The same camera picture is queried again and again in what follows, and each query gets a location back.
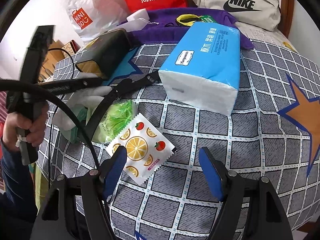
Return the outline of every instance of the bed sheet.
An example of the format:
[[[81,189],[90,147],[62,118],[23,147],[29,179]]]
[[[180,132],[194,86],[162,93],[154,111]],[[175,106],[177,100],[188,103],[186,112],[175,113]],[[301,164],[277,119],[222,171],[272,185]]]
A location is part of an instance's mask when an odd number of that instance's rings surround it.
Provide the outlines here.
[[[134,231],[148,240],[205,240],[217,220],[221,203],[214,198],[198,161],[198,150],[207,146],[216,159],[241,176],[267,176],[280,197],[289,224],[296,229],[320,209],[319,158],[307,178],[309,134],[277,114],[296,101],[288,83],[289,75],[308,98],[320,96],[320,70],[311,61],[286,48],[253,40],[255,49],[241,50],[240,88],[230,117],[170,100],[161,83],[124,96],[138,105],[138,111],[179,149],[142,185],[125,172],[113,196],[108,199],[112,228],[124,240],[134,239]],[[131,63],[143,74],[158,70],[175,44],[143,45]],[[73,56],[80,60],[82,51]],[[71,77],[71,61],[61,61],[54,80]],[[40,146],[38,165],[48,173],[48,120]],[[51,178],[60,173],[82,176],[94,168],[90,150],[71,144],[55,127]],[[106,146],[94,144],[100,163],[110,158]],[[83,211],[81,197],[77,208]],[[234,239],[240,239],[248,212],[244,199]]]
[[[283,42],[287,42],[290,46],[295,50],[295,47],[291,44],[291,42],[282,34],[278,29],[273,32],[266,31],[262,28],[259,28],[254,25],[250,25],[243,22],[236,22],[235,25],[239,28],[239,30],[247,36],[249,39],[264,41],[267,43],[275,44],[280,47],[284,47]]]

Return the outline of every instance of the nike swoosh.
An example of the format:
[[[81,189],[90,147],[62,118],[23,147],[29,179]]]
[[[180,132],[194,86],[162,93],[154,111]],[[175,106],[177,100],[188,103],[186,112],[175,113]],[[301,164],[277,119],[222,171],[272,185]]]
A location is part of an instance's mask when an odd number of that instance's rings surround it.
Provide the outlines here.
[[[231,7],[229,5],[229,1],[226,1],[225,4],[223,5],[223,9],[227,12],[252,12],[252,11],[257,11],[257,12],[261,12],[261,10],[255,10],[255,9],[252,9],[252,8],[234,8],[234,7]]]

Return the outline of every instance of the green plastic bag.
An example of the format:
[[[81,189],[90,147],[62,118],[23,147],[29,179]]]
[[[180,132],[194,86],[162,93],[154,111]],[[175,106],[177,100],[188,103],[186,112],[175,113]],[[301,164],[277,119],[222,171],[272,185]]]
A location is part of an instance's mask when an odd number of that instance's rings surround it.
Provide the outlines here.
[[[86,123],[95,109],[88,108]],[[136,115],[137,106],[132,100],[111,105],[102,117],[92,141],[96,143],[111,142]]]

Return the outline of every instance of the orange star pattern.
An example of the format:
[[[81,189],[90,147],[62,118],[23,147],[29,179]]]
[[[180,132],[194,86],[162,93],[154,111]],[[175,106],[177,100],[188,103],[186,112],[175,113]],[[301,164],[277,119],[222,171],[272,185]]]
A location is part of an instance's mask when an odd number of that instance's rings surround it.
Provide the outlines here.
[[[297,84],[289,76],[287,78],[296,102],[280,110],[278,114],[310,135],[308,176],[320,147],[320,100],[319,97],[308,99]]]

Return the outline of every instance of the hi logo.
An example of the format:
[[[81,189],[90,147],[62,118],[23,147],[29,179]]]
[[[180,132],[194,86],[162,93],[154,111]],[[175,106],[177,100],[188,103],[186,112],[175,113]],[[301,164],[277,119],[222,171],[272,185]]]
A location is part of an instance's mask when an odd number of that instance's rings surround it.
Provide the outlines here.
[[[242,8],[233,7],[233,6],[230,6],[230,4],[234,4]],[[254,4],[255,4],[255,1],[253,0],[228,0],[223,5],[223,9],[226,10],[227,12],[251,12],[251,11],[261,12],[261,10],[253,9]]]

